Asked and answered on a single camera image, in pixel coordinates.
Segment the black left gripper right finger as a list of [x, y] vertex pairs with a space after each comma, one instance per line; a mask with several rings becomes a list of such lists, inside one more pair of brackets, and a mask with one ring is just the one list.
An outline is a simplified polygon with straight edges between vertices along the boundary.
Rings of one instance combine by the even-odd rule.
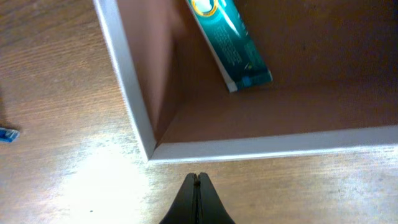
[[199, 224], [235, 224], [226, 211], [208, 174], [198, 175], [197, 218]]

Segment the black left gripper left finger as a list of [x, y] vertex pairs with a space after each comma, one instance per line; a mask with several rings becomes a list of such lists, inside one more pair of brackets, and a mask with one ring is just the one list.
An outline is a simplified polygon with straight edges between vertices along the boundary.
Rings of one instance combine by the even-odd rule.
[[189, 173], [185, 177], [173, 203], [160, 224], [197, 223], [197, 175]]

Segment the green Colgate toothpaste tube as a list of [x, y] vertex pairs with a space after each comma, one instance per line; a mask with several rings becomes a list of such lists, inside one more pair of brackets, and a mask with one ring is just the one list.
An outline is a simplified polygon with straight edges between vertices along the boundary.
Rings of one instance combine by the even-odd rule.
[[187, 0], [230, 92], [273, 81], [232, 0]]

